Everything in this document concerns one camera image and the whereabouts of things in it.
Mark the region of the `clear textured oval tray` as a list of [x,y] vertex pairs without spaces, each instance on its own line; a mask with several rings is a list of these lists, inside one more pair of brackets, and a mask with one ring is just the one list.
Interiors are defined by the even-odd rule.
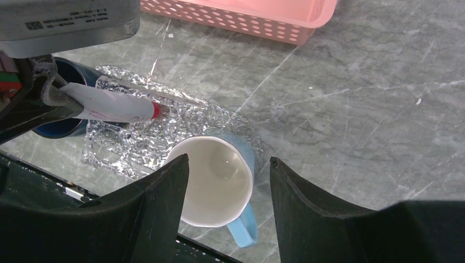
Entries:
[[192,136],[218,136],[252,154],[253,171],[264,163],[259,136],[245,118],[216,104],[112,65],[98,67],[96,87],[156,102],[161,114],[139,123],[90,121],[83,164],[138,180],[163,166],[170,150]]

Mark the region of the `white and blue mug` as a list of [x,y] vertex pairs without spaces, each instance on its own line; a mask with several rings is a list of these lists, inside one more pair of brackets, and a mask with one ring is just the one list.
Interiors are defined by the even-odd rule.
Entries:
[[250,204],[256,155],[232,134],[192,136],[177,143],[166,162],[186,154],[189,178],[181,220],[195,227],[226,226],[236,244],[258,242],[258,225]]

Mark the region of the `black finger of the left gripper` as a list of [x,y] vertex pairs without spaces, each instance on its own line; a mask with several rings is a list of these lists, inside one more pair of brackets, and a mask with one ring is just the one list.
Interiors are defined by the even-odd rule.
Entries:
[[13,65],[18,88],[1,84],[1,144],[50,122],[76,117],[83,106],[60,91],[67,85],[52,55],[26,59],[1,55],[1,66]]

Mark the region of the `pink plastic basket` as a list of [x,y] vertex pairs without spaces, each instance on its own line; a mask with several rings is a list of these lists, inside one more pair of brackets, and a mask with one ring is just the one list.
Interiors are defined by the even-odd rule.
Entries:
[[151,1],[142,12],[195,22],[274,41],[303,45],[329,22],[337,0]]

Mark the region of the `white red toothpaste tube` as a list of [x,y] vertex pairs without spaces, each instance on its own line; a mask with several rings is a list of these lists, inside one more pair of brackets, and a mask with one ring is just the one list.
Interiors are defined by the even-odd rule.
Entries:
[[69,83],[60,91],[83,106],[76,118],[105,122],[138,123],[169,115],[170,108],[149,99],[112,92],[78,83]]

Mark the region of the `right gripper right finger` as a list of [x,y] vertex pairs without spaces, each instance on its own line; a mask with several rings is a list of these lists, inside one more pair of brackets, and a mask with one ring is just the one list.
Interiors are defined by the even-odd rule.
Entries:
[[402,201],[371,210],[270,159],[282,262],[464,262],[463,201]]

